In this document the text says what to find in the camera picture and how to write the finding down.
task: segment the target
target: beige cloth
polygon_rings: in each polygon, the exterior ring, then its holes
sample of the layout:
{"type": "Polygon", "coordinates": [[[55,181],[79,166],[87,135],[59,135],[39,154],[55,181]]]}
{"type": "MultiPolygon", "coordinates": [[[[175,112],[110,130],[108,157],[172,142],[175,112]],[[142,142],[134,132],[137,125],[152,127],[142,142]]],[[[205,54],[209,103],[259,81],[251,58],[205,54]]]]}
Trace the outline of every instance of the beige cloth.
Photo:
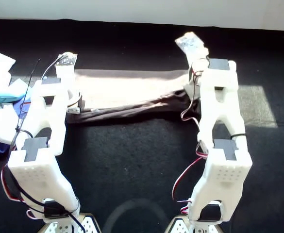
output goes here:
{"type": "Polygon", "coordinates": [[[79,115],[68,115],[68,123],[133,117],[148,112],[181,112],[188,107],[189,98],[183,88],[188,83],[188,70],[77,69],[75,73],[84,109],[79,115]]]}

